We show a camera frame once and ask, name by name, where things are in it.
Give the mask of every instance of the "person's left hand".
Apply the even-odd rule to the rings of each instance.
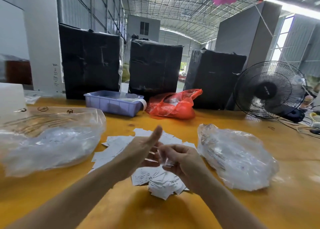
[[[113,161],[119,164],[121,171],[120,181],[131,176],[139,167],[160,166],[157,148],[162,145],[158,141],[161,135],[162,127],[157,126],[149,137],[134,137],[126,148],[114,158]]]

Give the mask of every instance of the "black fan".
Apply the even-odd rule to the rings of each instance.
[[[234,89],[234,100],[245,113],[257,118],[283,117],[300,122],[304,113],[298,107],[304,100],[303,74],[280,61],[257,63],[243,71]]]

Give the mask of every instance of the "yellow table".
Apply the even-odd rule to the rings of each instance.
[[[84,101],[40,99],[37,106],[84,106]],[[196,118],[181,121],[151,118],[139,112],[134,118],[106,115],[102,135],[134,135],[134,128],[152,130],[157,124],[184,141],[197,144],[197,127],[213,123],[254,134],[279,161],[280,172],[271,186],[254,192],[232,190],[233,194],[269,228],[320,228],[320,140],[298,134],[275,121],[250,120],[242,112],[196,111]],[[103,150],[98,145],[96,151]],[[0,228],[37,208],[83,177],[92,168],[92,155],[68,168],[34,173],[24,178],[0,174]],[[81,229],[135,228],[220,228],[214,215],[198,195],[183,192],[167,201],[151,196],[147,186],[119,182],[79,225]]]

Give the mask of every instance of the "large black package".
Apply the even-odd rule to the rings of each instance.
[[[183,46],[133,39],[130,47],[129,92],[145,99],[176,92]]]
[[[183,90],[202,89],[194,108],[225,109],[246,59],[235,53],[193,50]]]
[[[65,24],[59,24],[59,34],[67,99],[84,99],[84,94],[98,90],[120,90],[122,37]]]

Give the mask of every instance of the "stack of paper tags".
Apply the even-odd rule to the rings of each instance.
[[[135,136],[146,137],[152,134],[152,131],[143,129],[134,129],[134,132]],[[133,136],[109,136],[107,141],[102,143],[103,145],[108,146],[108,148],[104,151],[94,153],[92,162],[95,162],[95,164],[90,172],[114,159],[122,152],[122,150],[124,150],[133,138]],[[159,141],[165,145],[182,144],[195,148],[193,143],[183,143],[181,139],[166,132],[162,133]],[[182,191],[189,190],[178,176],[163,170],[162,166],[138,168],[131,176],[131,179],[134,186],[149,183],[149,191],[151,194],[164,200],[174,192],[179,195]]]

